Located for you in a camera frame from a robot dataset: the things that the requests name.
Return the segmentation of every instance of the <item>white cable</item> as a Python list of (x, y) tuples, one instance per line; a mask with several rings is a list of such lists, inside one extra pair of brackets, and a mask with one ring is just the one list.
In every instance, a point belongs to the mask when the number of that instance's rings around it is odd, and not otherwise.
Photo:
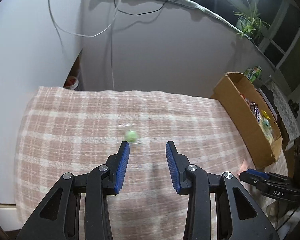
[(96, 37), (98, 36), (99, 34), (105, 32), (107, 29), (110, 28), (110, 26), (112, 25), (112, 23), (114, 22), (115, 20), (115, 17), (117, 16), (117, 13), (118, 13), (118, 10), (119, 10), (119, 5), (121, 4), (121, 0), (118, 0), (118, 5), (117, 7), (115, 8), (115, 11), (114, 11), (114, 16), (113, 16), (113, 19), (111, 21), (111, 23), (109, 24), (109, 26), (107, 28), (105, 28), (103, 31), (97, 33), (96, 35), (93, 35), (93, 36), (89, 36), (89, 35), (84, 35), (84, 34), (78, 34), (78, 33), (72, 33), (72, 32), (68, 32), (66, 30), (64, 30), (63, 28), (61, 28), (55, 21), (54, 17), (53, 17), (53, 14), (52, 14), (52, 11), (51, 11), (51, 5), (50, 5), (50, 0), (48, 0), (48, 7), (49, 7), (49, 13), (50, 13), (50, 17), (51, 17), (51, 20), (53, 22), (53, 24), (58, 27), (60, 30), (62, 30), (63, 32), (65, 33), (69, 33), (69, 34), (72, 34), (72, 35), (76, 35), (76, 36), (80, 36), (80, 37), (87, 37), (87, 38), (93, 38), (93, 37)]

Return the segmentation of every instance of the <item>lace cloth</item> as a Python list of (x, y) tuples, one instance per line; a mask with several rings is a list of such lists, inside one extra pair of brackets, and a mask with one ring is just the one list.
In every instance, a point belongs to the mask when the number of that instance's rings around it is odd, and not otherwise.
[(294, 145), (295, 138), (300, 136), (299, 126), (298, 126), (297, 120), (295, 119), (295, 117), (290, 109), (288, 101), (287, 101), (285, 95), (280, 90), (280, 88), (273, 81), (267, 82), (266, 87), (269, 90), (271, 90), (273, 93), (274, 104), (277, 107), (277, 110), (280, 114), (282, 122), (284, 123), (284, 126), (289, 135), (290, 141), (286, 147), (286, 151), (287, 151)]

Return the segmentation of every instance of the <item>gray wall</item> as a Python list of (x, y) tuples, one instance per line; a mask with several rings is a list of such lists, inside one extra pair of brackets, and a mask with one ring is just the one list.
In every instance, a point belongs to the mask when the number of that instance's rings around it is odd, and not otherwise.
[[(111, 21), (112, 0), (85, 0), (82, 33), (93, 35)], [(123, 0), (120, 9), (140, 13), (161, 2)], [(112, 89), (110, 32), (83, 39), (82, 77), (85, 90)], [(166, 4), (142, 16), (118, 13), (113, 29), (115, 90), (162, 90), (210, 97), (225, 72), (260, 65), (263, 78), (273, 71), (246, 38), (199, 10)]]

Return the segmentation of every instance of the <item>green can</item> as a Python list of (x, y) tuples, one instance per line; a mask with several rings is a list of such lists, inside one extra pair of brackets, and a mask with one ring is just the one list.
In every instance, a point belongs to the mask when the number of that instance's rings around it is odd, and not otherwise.
[(255, 66), (251, 68), (247, 68), (247, 70), (244, 72), (244, 75), (251, 81), (255, 81), (257, 78), (260, 77), (262, 72), (261, 67)]

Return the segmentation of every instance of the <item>ribbed blue pad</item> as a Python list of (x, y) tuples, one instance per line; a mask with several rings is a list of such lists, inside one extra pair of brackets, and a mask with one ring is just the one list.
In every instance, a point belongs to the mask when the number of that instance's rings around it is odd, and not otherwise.
[(172, 152), (171, 152), (171, 149), (170, 149), (170, 146), (168, 143), (166, 144), (166, 157), (167, 157), (167, 162), (168, 162), (168, 166), (169, 166), (169, 171), (170, 171), (173, 188), (179, 194), (180, 189), (181, 189), (179, 172), (178, 172), (176, 162), (173, 158), (173, 155), (172, 155)]
[(262, 178), (265, 178), (265, 179), (269, 179), (269, 175), (264, 173), (264, 172), (260, 172), (260, 171), (256, 171), (254, 169), (247, 169), (246, 171), (247, 173), (250, 173), (252, 175), (256, 175), (256, 176), (259, 176), (259, 177), (262, 177)]
[(116, 174), (116, 179), (115, 179), (114, 190), (117, 194), (119, 193), (120, 189), (122, 189), (124, 176), (125, 176), (126, 170), (127, 170), (129, 154), (130, 154), (130, 146), (129, 146), (129, 143), (127, 143), (123, 150), (122, 158), (120, 160), (120, 164), (119, 164), (117, 174)]

